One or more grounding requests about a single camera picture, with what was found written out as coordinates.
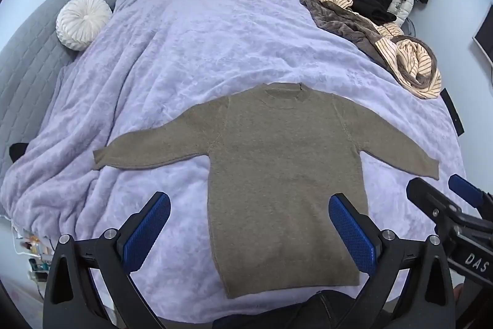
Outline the person's dark trousers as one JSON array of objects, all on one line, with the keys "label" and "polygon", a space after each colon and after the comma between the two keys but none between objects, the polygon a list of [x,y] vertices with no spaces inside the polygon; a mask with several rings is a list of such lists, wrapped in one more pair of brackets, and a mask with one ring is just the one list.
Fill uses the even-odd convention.
[{"label": "person's dark trousers", "polygon": [[257,315],[236,314],[216,319],[212,328],[335,328],[355,299],[335,290],[318,291],[305,302]]}]

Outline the lavender plush bed blanket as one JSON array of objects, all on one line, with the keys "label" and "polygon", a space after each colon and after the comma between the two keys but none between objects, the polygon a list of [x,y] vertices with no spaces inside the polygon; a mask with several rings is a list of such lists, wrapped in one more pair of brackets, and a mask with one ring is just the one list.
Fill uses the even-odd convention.
[{"label": "lavender plush bed blanket", "polygon": [[162,318],[206,323],[301,302],[314,287],[230,299],[212,258],[207,157],[155,170],[94,170],[94,150],[186,109],[259,84],[302,83],[385,118],[439,161],[434,186],[465,171],[444,102],[402,88],[299,0],[119,0],[108,26],[60,69],[38,134],[1,175],[1,208],[45,240],[121,225],[157,191],[171,216],[133,280]]}]

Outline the black garment on bed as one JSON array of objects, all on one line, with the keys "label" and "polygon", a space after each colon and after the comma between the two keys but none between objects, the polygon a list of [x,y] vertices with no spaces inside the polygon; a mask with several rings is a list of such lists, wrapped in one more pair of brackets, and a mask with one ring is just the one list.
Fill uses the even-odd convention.
[{"label": "black garment on bed", "polygon": [[376,25],[384,25],[396,21],[396,16],[375,0],[352,0],[351,10],[368,18]]}]

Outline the olive brown knit sweater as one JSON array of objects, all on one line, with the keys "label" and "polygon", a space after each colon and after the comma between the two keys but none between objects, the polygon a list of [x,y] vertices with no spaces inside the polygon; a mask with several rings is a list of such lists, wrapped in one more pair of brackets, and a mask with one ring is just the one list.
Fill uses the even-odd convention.
[{"label": "olive brown knit sweater", "polygon": [[148,170],[207,156],[207,216],[228,297],[355,286],[356,265],[329,198],[368,209],[361,154],[436,179],[439,163],[372,110],[303,84],[262,84],[197,104],[167,124],[94,152],[97,169]]}]

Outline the round white pleated cushion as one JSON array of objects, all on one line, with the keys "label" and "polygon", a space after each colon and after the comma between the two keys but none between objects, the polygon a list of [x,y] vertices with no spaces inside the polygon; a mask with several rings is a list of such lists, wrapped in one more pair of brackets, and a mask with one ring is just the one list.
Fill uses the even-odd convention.
[{"label": "round white pleated cushion", "polygon": [[56,17],[55,33],[64,47],[81,52],[97,38],[112,14],[104,0],[70,0]]}]

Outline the dark monitor on wall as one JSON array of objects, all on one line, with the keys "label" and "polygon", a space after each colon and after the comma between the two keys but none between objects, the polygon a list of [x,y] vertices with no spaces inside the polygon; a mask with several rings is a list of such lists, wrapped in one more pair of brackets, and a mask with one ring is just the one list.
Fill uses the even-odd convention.
[{"label": "dark monitor on wall", "polygon": [[493,5],[490,6],[482,24],[474,35],[474,42],[479,46],[482,53],[493,64]]}]

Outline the clutter on floor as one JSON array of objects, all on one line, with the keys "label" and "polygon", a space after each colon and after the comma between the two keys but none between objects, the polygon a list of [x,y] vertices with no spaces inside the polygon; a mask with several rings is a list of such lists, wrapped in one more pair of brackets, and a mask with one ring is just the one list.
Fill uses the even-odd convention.
[{"label": "clutter on floor", "polygon": [[45,284],[54,255],[53,248],[26,231],[19,232],[15,227],[12,227],[11,231],[15,253],[27,257],[27,273],[30,280],[36,284]]}]

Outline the grey quilted headboard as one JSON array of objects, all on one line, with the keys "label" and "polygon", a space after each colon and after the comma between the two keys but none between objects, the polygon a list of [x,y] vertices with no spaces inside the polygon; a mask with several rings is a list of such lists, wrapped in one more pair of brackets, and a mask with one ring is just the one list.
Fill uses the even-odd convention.
[{"label": "grey quilted headboard", "polygon": [[60,69],[76,57],[55,33],[56,17],[68,1],[46,0],[1,50],[1,175],[12,164],[9,147],[38,134]]}]

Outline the brown striped clothes pile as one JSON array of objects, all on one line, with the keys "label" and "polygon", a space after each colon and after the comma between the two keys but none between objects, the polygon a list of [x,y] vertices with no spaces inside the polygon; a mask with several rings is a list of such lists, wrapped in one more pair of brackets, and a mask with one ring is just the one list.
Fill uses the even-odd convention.
[{"label": "brown striped clothes pile", "polygon": [[431,48],[395,23],[376,25],[351,10],[352,0],[300,0],[320,29],[355,45],[415,97],[438,98],[442,78]]}]

